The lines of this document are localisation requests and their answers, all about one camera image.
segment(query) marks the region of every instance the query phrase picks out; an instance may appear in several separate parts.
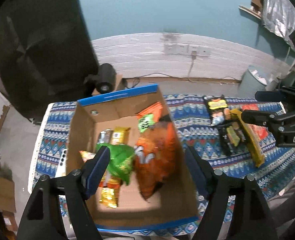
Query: yellow candy bar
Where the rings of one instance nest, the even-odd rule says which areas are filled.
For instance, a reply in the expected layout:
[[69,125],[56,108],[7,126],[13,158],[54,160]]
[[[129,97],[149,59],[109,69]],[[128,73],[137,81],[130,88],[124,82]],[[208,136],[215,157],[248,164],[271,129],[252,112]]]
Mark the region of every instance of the yellow candy bar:
[[102,188],[100,203],[107,207],[117,208],[119,190],[119,188]]
[[129,127],[115,127],[111,144],[127,144],[129,141]]

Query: label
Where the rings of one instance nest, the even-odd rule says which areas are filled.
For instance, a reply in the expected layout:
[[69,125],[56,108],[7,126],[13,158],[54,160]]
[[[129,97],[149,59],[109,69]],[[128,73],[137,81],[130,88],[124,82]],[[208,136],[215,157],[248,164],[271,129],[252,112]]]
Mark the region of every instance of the label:
[[218,108],[227,108],[227,103],[223,99],[221,99],[217,102],[210,101],[210,102],[208,102],[208,105],[209,105],[209,109],[211,109],[211,110],[215,110]]
[[234,146],[238,146],[241,139],[237,136],[233,127],[230,126],[226,128],[226,131],[230,141],[234,144]]
[[8,218],[4,218],[4,222],[7,226],[11,226],[11,221]]

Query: orange snack packet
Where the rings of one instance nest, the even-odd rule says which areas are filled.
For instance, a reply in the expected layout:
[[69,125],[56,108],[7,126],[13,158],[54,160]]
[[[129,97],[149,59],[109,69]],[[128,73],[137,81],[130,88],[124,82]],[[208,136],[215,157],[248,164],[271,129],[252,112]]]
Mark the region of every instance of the orange snack packet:
[[144,110],[136,114],[136,117],[137,119],[140,119],[146,114],[153,114],[154,122],[158,122],[162,114],[162,109],[163,109],[163,106],[161,102],[157,101],[153,105],[149,106],[148,108],[145,108]]
[[158,122],[142,133],[134,147],[134,170],[146,200],[176,170],[176,132],[171,122]]

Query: blue patterned cloth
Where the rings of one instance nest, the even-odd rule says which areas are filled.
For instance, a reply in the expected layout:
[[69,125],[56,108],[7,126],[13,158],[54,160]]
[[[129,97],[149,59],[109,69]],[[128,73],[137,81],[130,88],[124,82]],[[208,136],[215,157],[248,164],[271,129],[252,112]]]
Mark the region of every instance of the blue patterned cloth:
[[[210,127],[209,114],[202,96],[180,94],[165,95],[164,98],[168,104],[173,123],[178,129],[178,136],[183,147],[193,146],[203,159],[209,161],[213,168],[219,168],[228,176],[238,178],[252,174],[267,200],[280,192],[294,178],[295,148],[275,147],[274,137],[269,133],[260,142],[265,155],[265,163],[256,168],[245,146],[240,147],[238,152],[231,156],[224,155],[219,144],[217,130]],[[259,103],[255,99],[240,98],[227,98],[226,101],[230,109],[239,108],[245,104],[257,104],[261,111],[284,113],[279,103]],[[55,103],[52,106],[40,144],[33,185],[42,174],[48,174],[50,177],[55,176],[62,150],[65,149],[75,107],[76,102]],[[195,232],[208,204],[197,192],[195,192],[195,196],[199,211],[197,221],[175,228],[129,233],[177,236]],[[232,218],[234,200],[234,196],[229,197],[224,222],[230,221]],[[62,198],[60,201],[62,215],[65,216],[67,214],[66,202]]]

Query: white wall panel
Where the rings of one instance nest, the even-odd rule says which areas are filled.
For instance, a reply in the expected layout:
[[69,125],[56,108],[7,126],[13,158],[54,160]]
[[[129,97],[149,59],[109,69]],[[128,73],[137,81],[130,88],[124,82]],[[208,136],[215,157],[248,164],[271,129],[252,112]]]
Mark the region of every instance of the white wall panel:
[[260,50],[192,34],[138,33],[92,41],[99,63],[112,64],[126,78],[155,72],[186,77],[192,57],[165,54],[164,46],[168,43],[199,45],[210,51],[209,57],[196,57],[191,77],[232,77],[240,80],[249,65],[261,67],[273,74],[286,73],[290,68],[285,62]]

